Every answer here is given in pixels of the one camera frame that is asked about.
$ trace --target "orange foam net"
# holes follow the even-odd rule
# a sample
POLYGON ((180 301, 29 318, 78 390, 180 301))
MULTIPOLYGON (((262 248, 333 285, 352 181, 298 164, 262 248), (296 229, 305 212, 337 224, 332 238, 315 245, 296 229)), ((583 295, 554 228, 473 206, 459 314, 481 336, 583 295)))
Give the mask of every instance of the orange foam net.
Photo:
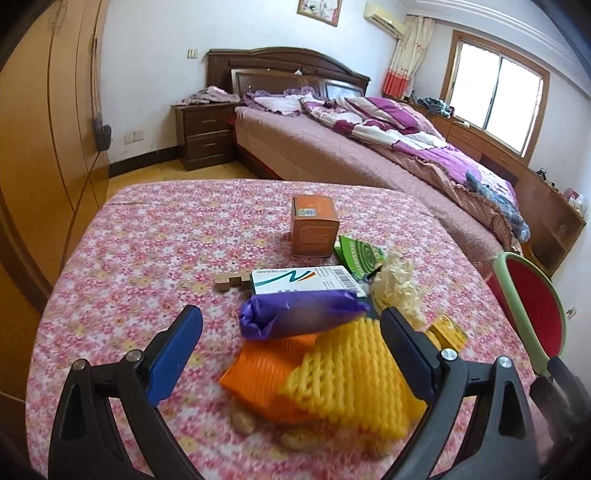
POLYGON ((280 340, 246 340, 236 362, 220 379, 234 398, 276 423, 300 423, 316 418, 279 394, 289 374, 299 367, 317 335, 280 340))

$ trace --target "cabinet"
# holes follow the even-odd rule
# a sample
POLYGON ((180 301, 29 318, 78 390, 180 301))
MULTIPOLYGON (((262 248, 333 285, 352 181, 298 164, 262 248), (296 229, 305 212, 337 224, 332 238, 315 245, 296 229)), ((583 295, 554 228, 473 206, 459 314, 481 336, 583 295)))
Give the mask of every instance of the cabinet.
MULTIPOLYGON (((0 391, 21 400, 43 308, 106 198, 93 117, 108 4, 51 2, 1 66, 0 391)), ((24 405, 0 397, 0 424, 26 449, 24 405)))
POLYGON ((525 256, 551 277, 586 225, 562 194, 526 169, 515 189, 519 211, 530 226, 525 256))
POLYGON ((187 170, 232 161, 234 146, 228 120, 235 107, 235 103, 174 107, 180 160, 187 170))
POLYGON ((527 161, 486 132, 412 107, 427 116, 448 143, 515 187, 519 211, 531 231, 530 241, 523 245, 524 255, 551 277, 577 241, 584 219, 562 194, 527 168, 527 161))

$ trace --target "floor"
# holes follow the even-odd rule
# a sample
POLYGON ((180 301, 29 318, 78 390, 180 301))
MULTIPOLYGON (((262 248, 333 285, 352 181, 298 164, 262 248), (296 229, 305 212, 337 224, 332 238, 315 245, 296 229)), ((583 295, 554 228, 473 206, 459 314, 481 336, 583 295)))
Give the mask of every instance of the floor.
POLYGON ((237 161, 186 171, 178 160, 140 168, 109 180, 107 199, 121 189, 137 183, 150 183, 164 180, 213 180, 213 179, 253 179, 255 176, 237 161))

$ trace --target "blue gripper pad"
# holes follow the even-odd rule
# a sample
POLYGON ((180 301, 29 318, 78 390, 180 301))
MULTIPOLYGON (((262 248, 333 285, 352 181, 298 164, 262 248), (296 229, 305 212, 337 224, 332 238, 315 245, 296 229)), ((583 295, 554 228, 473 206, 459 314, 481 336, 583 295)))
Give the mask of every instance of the blue gripper pad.
POLYGON ((441 377, 437 348, 424 333, 415 332, 396 308, 382 312, 380 328, 413 395, 432 404, 441 377))
POLYGON ((170 336, 148 369, 146 395, 154 408, 172 394, 203 333, 201 310, 194 306, 185 307, 169 330, 162 333, 170 333, 170 336))

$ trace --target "wardrobe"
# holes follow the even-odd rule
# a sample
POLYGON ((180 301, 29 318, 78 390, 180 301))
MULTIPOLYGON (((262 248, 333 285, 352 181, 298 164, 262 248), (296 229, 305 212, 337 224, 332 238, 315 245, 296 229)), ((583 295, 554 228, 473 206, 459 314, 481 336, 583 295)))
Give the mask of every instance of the wardrobe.
POLYGON ((0 429, 21 450, 39 320, 106 198, 93 123, 108 3, 50 3, 0 70, 0 429))

